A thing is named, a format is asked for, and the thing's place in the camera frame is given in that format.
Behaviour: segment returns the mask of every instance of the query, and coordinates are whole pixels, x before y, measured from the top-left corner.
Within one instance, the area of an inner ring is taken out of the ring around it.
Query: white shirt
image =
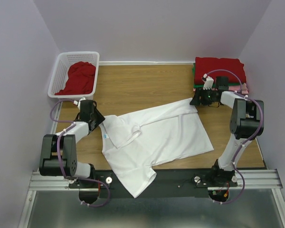
[[[155,179],[152,166],[213,150],[190,99],[109,115],[100,124],[102,153],[134,198]]]

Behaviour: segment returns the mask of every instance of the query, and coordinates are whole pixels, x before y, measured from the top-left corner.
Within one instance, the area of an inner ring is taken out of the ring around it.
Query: white baseboard
[[[100,61],[100,66],[113,66],[113,65],[193,65],[192,62],[185,61],[171,61],[171,62],[153,62],[153,61]]]

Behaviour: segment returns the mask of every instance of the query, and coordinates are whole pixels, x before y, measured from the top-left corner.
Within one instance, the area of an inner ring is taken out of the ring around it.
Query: gray floor
[[[245,190],[229,205],[210,199],[113,199],[82,206],[76,192],[39,192],[30,228],[282,228],[271,190]],[[231,191],[231,197],[238,190]]]

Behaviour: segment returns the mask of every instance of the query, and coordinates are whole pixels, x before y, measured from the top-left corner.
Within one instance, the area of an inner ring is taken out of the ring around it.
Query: green cloth
[[[193,63],[192,73],[193,73],[193,78],[194,78],[194,75],[195,75],[195,63]],[[229,83],[228,85],[229,86],[238,86],[239,83]],[[204,87],[204,85],[195,85],[194,82],[193,82],[193,88],[202,88],[202,87]]]

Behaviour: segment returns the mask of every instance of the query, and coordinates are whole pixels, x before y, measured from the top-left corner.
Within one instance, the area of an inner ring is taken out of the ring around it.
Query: red cloth
[[[204,74],[217,69],[229,70],[234,73],[241,80],[242,83],[246,82],[246,75],[244,71],[244,64],[242,64],[239,59],[233,58],[195,58],[195,75],[194,84],[203,85],[204,82],[201,80]],[[227,76],[229,78],[229,83],[238,83],[237,78],[235,78],[231,73],[218,71],[208,75],[212,77],[215,81],[217,76]]]
[[[68,70],[66,87],[55,95],[90,94],[93,91],[96,67],[90,63],[78,62]]]

